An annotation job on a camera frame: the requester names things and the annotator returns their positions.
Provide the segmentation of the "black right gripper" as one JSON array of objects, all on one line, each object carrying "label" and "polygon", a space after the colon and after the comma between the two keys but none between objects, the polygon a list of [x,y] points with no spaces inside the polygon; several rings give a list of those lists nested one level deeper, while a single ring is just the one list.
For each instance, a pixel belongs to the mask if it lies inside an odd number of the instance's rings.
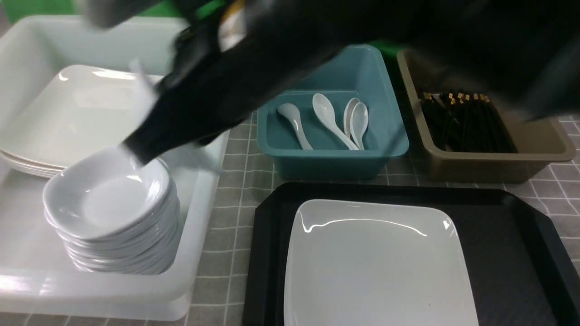
[{"label": "black right gripper", "polygon": [[339,0],[233,0],[175,40],[164,77],[206,146],[345,46]]}]

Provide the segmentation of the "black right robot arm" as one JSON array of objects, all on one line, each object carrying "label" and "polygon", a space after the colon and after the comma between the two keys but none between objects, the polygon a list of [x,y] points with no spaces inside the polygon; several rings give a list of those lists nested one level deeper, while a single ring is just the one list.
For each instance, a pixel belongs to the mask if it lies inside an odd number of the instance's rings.
[{"label": "black right robot arm", "polygon": [[481,83],[527,120],[579,113],[577,0],[175,0],[190,23],[145,120],[145,165],[209,144],[348,45],[386,41]]}]

